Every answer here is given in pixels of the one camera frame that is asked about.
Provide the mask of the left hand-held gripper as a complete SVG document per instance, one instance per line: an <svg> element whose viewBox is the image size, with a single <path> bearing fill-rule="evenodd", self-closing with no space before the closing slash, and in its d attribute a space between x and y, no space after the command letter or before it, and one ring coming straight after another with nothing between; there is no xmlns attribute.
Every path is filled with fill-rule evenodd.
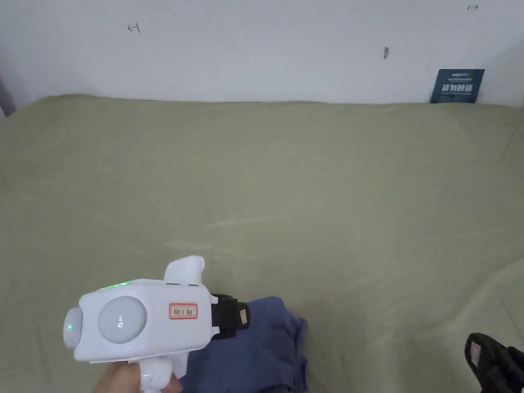
<svg viewBox="0 0 524 393"><path fill-rule="evenodd" d="M212 294L205 261L172 261L161 280L136 279L83 295L64 319L63 341L80 362L136 363L141 391L160 392L187 372L188 356L250 326L244 302Z"/></svg>

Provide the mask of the person's left hand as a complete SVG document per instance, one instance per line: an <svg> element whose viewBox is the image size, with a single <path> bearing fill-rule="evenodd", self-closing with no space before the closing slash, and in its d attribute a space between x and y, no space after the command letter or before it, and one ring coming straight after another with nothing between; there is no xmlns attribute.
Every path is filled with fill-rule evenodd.
<svg viewBox="0 0 524 393"><path fill-rule="evenodd" d="M142 392L141 376L138 363L111 363L92 392Z"/></svg>

